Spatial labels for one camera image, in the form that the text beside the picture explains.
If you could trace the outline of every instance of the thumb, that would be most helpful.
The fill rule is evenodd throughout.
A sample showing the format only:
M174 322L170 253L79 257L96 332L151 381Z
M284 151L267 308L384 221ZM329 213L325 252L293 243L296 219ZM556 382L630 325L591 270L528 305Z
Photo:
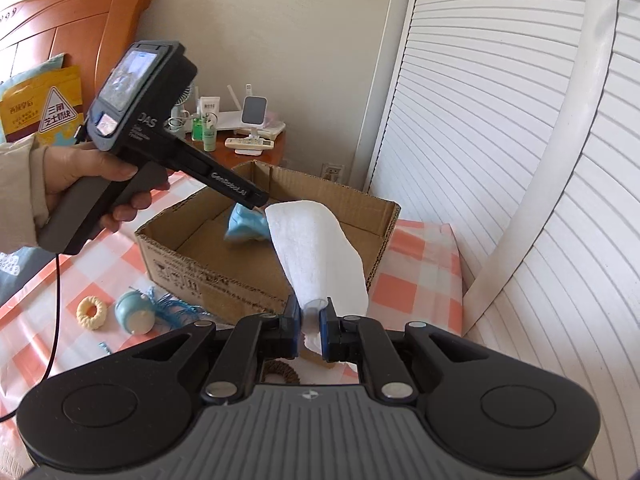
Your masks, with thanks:
M134 165L100 150L73 150L71 159L71 171L75 180L82 176L101 176L106 180L120 182L129 180L138 171Z

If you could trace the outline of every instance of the white towel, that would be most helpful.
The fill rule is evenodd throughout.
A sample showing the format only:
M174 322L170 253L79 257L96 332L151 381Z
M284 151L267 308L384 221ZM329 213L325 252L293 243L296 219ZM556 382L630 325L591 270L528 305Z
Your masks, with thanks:
M273 246L302 309L305 345L322 353L318 313L327 297L338 316L367 313L362 260L334 214L318 202L277 203L266 213Z

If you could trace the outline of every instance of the cardboard box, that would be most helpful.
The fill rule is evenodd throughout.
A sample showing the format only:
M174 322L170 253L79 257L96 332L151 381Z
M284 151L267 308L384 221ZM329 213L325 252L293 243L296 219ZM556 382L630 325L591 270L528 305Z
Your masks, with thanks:
M362 258L367 289L400 206L356 189L257 161L236 173L276 202L314 200L327 206ZM136 232L149 277L178 298L235 324L257 312L280 313L292 289L268 241L225 242L234 202L205 188L161 212Z

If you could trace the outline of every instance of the black cable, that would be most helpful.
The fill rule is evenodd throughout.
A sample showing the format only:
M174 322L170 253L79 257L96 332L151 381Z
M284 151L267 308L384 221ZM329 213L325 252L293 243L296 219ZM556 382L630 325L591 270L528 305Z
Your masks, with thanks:
M53 334L53 343L51 345L51 356L49 357L49 364L47 365L47 369L44 370L44 375L42 376L40 382L46 380L51 373L51 369L53 368L53 361L56 359L56 350L58 349L58 337L60 336L60 258L59 255L56 254L56 329ZM17 408L12 412L7 413L6 415L0 417L0 424L13 418L15 416L15 412Z

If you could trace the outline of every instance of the small fan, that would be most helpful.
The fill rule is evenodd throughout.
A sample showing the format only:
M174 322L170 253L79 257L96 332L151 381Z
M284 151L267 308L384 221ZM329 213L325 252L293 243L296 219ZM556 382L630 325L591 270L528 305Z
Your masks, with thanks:
M164 127L167 131L181 139L184 139L184 125L190 116L189 111L184 108L184 104L191 96L193 89L194 83L192 81L191 84L182 91L174 107L171 109L171 117L169 117L164 123Z

